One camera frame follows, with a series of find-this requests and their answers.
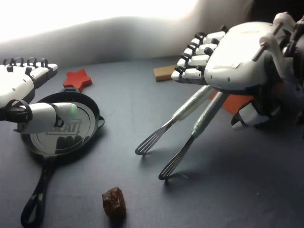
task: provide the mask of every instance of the bright light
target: bright light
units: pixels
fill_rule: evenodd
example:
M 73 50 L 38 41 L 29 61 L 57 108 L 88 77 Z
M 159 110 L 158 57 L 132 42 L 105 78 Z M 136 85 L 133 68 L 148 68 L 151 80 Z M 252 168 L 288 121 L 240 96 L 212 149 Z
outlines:
M 178 20 L 198 0 L 15 0 L 1 3 L 0 42 L 115 17 Z

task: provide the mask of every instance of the piece of meat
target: piece of meat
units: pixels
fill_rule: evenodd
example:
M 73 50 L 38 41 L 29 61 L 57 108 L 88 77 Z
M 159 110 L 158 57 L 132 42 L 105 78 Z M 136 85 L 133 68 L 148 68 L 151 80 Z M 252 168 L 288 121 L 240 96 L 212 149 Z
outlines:
M 124 196 L 119 187 L 115 187 L 104 193 L 103 206 L 105 213 L 111 219 L 123 218 L 126 215 Z

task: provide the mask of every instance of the gray tabletop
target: gray tabletop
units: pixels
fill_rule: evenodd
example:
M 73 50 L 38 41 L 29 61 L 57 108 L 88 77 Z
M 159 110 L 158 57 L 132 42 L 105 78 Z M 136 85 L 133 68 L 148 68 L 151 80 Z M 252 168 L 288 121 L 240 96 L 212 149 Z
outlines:
M 135 148 L 198 89 L 155 82 L 153 68 L 177 59 L 153 59 L 60 69 L 34 101 L 59 92 L 66 72 L 84 68 L 93 84 L 83 93 L 98 104 L 105 125 L 80 160 L 56 169 L 42 228 L 112 227 L 102 193 L 119 187 L 127 207 L 122 227 L 300 228 L 304 226 L 304 140 L 299 126 L 272 131 L 231 129 L 221 109 L 177 167 L 158 180 L 207 106 L 174 125 L 144 157 Z M 40 177 L 15 124 L 0 123 L 0 228 L 20 228 L 21 212 Z

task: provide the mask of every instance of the cast iron pan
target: cast iron pan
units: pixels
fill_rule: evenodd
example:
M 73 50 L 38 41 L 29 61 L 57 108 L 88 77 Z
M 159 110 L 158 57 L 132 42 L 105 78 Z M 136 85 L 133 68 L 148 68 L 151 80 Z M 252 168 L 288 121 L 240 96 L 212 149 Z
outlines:
M 77 118 L 60 128 L 54 127 L 46 133 L 21 135 L 32 155 L 42 162 L 42 173 L 37 187 L 21 214 L 21 223 L 25 228 L 38 227 L 42 222 L 47 185 L 55 170 L 55 161 L 77 156 L 96 130 L 105 123 L 97 104 L 75 88 L 65 88 L 60 93 L 47 96 L 39 102 L 71 102 L 78 107 L 78 110 Z

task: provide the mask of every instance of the star-shaped object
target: star-shaped object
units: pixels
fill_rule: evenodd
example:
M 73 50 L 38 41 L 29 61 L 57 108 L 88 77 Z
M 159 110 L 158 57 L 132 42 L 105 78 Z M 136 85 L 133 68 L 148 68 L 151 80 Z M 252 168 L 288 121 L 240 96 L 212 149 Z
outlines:
M 74 87 L 82 92 L 84 87 L 90 86 L 92 80 L 86 75 L 86 71 L 81 69 L 77 72 L 67 72 L 67 80 L 63 83 L 63 87 Z

